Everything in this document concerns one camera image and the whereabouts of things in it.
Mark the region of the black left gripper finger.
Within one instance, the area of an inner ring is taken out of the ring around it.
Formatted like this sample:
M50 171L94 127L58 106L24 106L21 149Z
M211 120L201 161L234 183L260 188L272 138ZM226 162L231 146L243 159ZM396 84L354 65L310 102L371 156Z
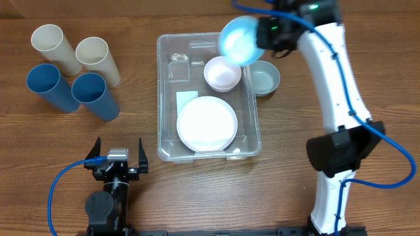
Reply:
M94 159L96 157L99 157L100 156L100 147L101 147L101 139L100 139L100 137L98 137L96 139L96 142L95 142L93 148L88 153L88 155L86 156L85 159L87 160L87 159Z
M148 159L145 154L141 138L138 139L138 164L138 172L148 172Z

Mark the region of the pink small bowl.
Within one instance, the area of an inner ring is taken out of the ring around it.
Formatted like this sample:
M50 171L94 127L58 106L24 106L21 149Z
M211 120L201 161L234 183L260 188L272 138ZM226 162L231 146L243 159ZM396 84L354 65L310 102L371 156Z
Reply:
M228 92L240 82L242 69L239 65L228 61L225 56L218 56L206 63L203 75L213 90Z

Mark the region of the clear plastic storage bin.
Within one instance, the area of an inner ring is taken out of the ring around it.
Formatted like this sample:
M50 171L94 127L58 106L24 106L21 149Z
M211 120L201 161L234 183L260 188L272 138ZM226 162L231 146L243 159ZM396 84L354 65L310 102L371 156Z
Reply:
M157 153L173 163L192 163L196 159L246 159L262 148L257 99L249 77L242 70L240 82L228 92L217 92L205 81L203 71L210 59L219 56L219 33L165 34L157 39ZM196 153L178 136L176 93L197 91L198 96L214 96L227 102L238 118L238 131L222 151Z

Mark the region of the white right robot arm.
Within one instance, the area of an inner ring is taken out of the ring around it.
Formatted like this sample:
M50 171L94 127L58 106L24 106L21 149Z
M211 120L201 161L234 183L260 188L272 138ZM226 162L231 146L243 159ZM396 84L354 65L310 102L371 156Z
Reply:
M287 56L299 50L312 74L325 134L306 143L317 172L316 201L307 235L366 235L345 220L350 185L361 162L383 139L373 121L348 59L345 26L336 1L273 1L259 19L257 46Z

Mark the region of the pink plate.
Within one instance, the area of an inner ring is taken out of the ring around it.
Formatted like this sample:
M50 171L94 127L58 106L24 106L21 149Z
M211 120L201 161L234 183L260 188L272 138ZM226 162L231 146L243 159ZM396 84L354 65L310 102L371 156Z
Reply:
M237 131L235 111L227 102L214 96L194 98L177 117L179 138L195 152L221 151L230 145Z

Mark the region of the light blue small bowl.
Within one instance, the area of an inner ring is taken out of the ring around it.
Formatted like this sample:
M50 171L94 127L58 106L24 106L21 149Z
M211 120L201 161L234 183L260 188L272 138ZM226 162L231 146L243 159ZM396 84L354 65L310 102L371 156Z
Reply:
M241 67L256 62L265 53L257 46L258 23L252 16L239 16L231 20L219 34L220 55Z

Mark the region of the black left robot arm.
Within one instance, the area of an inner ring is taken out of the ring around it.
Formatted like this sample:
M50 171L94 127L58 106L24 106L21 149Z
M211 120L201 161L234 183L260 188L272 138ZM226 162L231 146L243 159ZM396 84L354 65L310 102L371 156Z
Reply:
M105 160L100 157L101 139L97 138L86 156L84 167L92 171L95 180L103 183L103 190L92 193L85 203L89 217L87 235L138 235L127 223L129 182L138 181L141 174L148 173L148 159L138 141L138 166L129 166L128 149L111 149Z

